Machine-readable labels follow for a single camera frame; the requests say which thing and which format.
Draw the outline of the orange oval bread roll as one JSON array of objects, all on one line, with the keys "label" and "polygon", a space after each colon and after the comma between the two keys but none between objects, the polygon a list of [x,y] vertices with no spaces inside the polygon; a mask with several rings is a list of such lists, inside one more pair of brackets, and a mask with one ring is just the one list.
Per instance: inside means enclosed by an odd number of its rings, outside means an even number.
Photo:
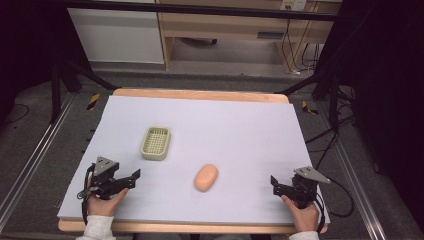
[{"label": "orange oval bread roll", "polygon": [[218,169],[213,164],[204,165],[194,179],[194,186],[201,192],[208,191],[218,177]]}]

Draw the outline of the black curtain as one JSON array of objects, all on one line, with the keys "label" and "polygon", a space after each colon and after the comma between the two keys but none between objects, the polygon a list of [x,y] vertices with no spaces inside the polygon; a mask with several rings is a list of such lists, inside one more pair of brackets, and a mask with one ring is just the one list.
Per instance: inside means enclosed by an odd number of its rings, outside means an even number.
[{"label": "black curtain", "polygon": [[336,78],[376,160],[424,231],[424,0],[342,0],[315,94]]},{"label": "black curtain", "polygon": [[0,122],[18,93],[50,80],[55,54],[91,69],[67,8],[0,0]]}]

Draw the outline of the black metal stand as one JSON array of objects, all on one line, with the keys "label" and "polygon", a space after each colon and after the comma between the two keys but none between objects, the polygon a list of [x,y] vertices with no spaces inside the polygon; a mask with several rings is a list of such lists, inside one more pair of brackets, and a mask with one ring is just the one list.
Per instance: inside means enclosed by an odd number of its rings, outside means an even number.
[{"label": "black metal stand", "polygon": [[61,82],[65,84],[66,88],[70,92],[78,92],[82,88],[82,85],[77,79],[77,75],[80,74],[107,90],[119,89],[119,86],[107,82],[106,80],[94,74],[91,70],[88,70],[72,62],[71,60],[57,60],[52,66],[51,73],[51,123],[54,123],[61,114]]},{"label": "black metal stand", "polygon": [[314,100],[323,100],[326,94],[330,95],[328,121],[331,128],[337,131],[339,127],[337,111],[339,78],[336,74],[324,72],[316,73],[285,90],[278,91],[278,94],[288,96],[312,83],[316,84],[312,93]]}]

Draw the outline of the white power strip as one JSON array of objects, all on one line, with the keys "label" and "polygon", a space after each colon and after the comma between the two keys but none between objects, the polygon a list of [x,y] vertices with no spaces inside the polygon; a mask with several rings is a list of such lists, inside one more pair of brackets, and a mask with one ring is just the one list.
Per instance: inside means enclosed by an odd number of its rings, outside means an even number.
[{"label": "white power strip", "polygon": [[306,3],[307,0],[282,0],[280,9],[287,11],[302,11]]}]

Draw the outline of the person's right hand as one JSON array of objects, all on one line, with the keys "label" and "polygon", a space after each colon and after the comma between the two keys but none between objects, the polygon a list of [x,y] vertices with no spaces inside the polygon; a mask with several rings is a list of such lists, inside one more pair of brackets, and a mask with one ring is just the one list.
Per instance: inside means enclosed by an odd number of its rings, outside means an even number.
[{"label": "person's right hand", "polygon": [[300,209],[286,195],[282,195],[281,199],[291,212],[295,229],[298,232],[316,231],[318,229],[319,210],[313,202]]}]

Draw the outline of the white cabinet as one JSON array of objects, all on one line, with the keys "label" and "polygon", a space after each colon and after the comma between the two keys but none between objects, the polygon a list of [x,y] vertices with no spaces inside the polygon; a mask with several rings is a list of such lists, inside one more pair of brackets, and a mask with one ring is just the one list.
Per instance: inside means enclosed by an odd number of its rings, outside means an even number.
[{"label": "white cabinet", "polygon": [[164,63],[155,12],[75,8],[68,12],[89,61]]}]

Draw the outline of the yellow black tape marker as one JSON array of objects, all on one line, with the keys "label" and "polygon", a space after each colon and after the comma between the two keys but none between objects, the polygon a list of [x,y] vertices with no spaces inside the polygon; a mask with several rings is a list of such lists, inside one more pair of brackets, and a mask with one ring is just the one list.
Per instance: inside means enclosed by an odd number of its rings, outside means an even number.
[{"label": "yellow black tape marker", "polygon": [[94,106],[96,105],[97,101],[99,100],[99,98],[100,98],[99,93],[92,95],[92,97],[89,101],[89,104],[87,105],[86,110],[92,110],[94,108]]},{"label": "yellow black tape marker", "polygon": [[310,113],[312,115],[319,115],[319,111],[318,110],[315,110],[315,109],[310,109],[308,107],[307,101],[304,101],[304,100],[302,101],[302,111],[303,112]]}]

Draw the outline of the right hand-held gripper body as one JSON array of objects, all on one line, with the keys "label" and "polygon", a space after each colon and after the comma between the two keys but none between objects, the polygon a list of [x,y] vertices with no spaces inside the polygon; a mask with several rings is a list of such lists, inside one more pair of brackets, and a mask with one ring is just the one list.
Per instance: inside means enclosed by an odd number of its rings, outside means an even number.
[{"label": "right hand-held gripper body", "polygon": [[292,185],[295,189],[294,201],[300,209],[304,209],[310,202],[316,200],[319,183],[330,184],[331,180],[311,166],[294,170]]}]

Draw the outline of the person's left hand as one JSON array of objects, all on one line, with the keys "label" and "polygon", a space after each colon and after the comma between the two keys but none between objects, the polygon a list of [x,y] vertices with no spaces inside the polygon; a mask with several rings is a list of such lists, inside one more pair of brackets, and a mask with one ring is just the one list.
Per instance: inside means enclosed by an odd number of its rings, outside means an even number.
[{"label": "person's left hand", "polygon": [[87,199],[87,215],[112,217],[128,192],[129,189],[125,188],[109,200],[103,200],[94,194],[90,194]]}]

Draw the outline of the black horizontal frame bar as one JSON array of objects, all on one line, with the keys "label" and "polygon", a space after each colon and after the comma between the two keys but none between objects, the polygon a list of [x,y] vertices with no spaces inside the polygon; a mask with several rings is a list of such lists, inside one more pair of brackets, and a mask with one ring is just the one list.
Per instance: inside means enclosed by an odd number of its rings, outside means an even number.
[{"label": "black horizontal frame bar", "polygon": [[340,16],[330,13],[314,13],[283,10],[254,10],[251,8],[179,5],[179,4],[154,4],[116,1],[93,1],[93,0],[58,0],[58,3],[70,8],[96,9],[96,10],[119,10],[175,14],[197,14],[216,16],[257,17],[271,19],[295,19],[315,21],[337,21]]}]

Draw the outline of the metal floor rail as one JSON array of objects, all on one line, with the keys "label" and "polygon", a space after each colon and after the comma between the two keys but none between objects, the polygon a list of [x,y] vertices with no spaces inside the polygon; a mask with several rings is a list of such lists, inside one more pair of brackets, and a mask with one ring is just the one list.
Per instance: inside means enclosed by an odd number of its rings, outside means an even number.
[{"label": "metal floor rail", "polygon": [[344,173],[348,186],[351,190],[356,209],[359,211],[363,223],[371,240],[387,240],[387,236],[383,227],[371,205],[371,202],[361,184],[347,152],[340,139],[336,140],[335,144],[337,160]]},{"label": "metal floor rail", "polygon": [[52,144],[55,136],[66,119],[75,98],[75,93],[67,93],[65,95],[64,102],[59,105],[58,116],[52,123],[48,125],[47,129],[44,131],[41,139],[38,141],[35,149],[32,151],[29,159],[27,160],[5,199],[0,204],[0,233],[4,230],[8,220],[19,203],[39,164],[42,162],[45,154],[49,150],[50,145]]}]

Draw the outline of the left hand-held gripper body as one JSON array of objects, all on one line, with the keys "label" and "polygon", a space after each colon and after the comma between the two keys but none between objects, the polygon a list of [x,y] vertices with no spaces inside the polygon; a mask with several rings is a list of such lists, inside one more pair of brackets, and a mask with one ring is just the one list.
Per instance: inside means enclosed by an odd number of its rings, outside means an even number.
[{"label": "left hand-held gripper body", "polygon": [[118,194],[114,174],[119,169],[119,163],[99,156],[94,164],[89,191],[103,200]]}]

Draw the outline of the wooden desk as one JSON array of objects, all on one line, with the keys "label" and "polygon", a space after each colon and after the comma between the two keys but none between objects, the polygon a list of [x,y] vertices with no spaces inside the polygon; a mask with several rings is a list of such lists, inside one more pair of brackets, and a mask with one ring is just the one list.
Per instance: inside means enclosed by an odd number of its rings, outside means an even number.
[{"label": "wooden desk", "polygon": [[[302,12],[339,12],[343,0],[307,0]],[[281,10],[282,0],[155,0],[158,4],[179,4]],[[286,20],[257,17],[160,13],[159,26],[164,44],[174,38],[265,40],[276,44],[286,72],[300,68],[306,45],[324,44],[333,24],[327,21]]]}]

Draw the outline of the pale green soap basket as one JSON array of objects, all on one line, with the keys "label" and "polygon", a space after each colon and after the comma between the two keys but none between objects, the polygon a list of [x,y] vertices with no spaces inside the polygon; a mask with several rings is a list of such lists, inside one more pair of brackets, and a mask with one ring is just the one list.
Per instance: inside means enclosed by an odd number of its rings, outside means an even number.
[{"label": "pale green soap basket", "polygon": [[171,132],[165,127],[149,127],[144,135],[141,156],[146,160],[162,161],[166,158]]}]

